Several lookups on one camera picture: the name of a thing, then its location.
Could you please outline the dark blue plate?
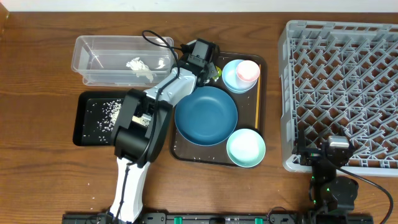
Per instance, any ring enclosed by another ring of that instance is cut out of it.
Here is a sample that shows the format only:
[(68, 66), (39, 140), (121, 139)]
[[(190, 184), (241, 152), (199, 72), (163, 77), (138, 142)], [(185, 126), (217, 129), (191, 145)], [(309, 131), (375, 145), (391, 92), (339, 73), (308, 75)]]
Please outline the dark blue plate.
[(235, 130), (238, 109), (227, 92), (204, 86), (177, 104), (174, 120), (177, 130), (187, 141), (199, 146), (214, 146)]

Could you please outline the white tissue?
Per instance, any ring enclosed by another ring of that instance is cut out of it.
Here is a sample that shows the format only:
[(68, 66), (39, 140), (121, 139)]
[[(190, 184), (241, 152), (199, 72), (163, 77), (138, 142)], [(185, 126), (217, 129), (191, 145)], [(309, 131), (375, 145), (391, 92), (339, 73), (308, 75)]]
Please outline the white tissue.
[(126, 67), (130, 68), (132, 71), (135, 71), (137, 77), (145, 76), (150, 83), (154, 81), (154, 74), (139, 57), (127, 62)]

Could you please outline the pile of white rice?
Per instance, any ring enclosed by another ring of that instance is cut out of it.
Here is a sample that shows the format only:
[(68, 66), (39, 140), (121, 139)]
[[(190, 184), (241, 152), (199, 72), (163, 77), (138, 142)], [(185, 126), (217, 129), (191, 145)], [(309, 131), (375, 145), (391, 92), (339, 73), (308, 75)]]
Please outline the pile of white rice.
[(84, 109), (83, 146), (108, 146), (123, 103), (122, 98), (91, 98)]

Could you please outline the yellow green snack wrapper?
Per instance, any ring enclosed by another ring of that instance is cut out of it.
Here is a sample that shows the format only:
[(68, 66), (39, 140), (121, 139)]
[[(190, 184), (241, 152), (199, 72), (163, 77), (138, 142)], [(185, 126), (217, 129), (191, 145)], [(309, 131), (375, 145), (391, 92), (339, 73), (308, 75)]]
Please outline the yellow green snack wrapper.
[(222, 76), (222, 69), (220, 69), (220, 67), (216, 66), (216, 71), (217, 74), (213, 77), (214, 80), (217, 80), (220, 76)]

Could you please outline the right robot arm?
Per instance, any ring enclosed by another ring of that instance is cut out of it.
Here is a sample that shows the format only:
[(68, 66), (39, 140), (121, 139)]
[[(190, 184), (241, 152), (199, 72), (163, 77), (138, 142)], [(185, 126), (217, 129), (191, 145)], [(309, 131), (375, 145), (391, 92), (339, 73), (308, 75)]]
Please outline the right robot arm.
[(349, 162), (354, 153), (353, 144), (340, 132), (329, 136), (318, 147), (310, 147), (301, 129), (292, 153), (300, 156), (300, 165), (312, 168), (308, 196), (314, 208), (304, 213), (297, 222), (348, 223), (348, 212), (354, 210), (359, 184), (336, 173)]

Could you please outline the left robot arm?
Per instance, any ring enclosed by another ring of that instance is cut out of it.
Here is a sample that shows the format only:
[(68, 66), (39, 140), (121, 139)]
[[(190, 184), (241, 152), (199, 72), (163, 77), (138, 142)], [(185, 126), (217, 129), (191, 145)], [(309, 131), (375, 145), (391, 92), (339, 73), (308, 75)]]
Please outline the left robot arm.
[(219, 56), (185, 53), (156, 86), (126, 93), (111, 133), (118, 181), (109, 223), (134, 223), (139, 217), (147, 172), (162, 149), (172, 111), (184, 97), (216, 76)]

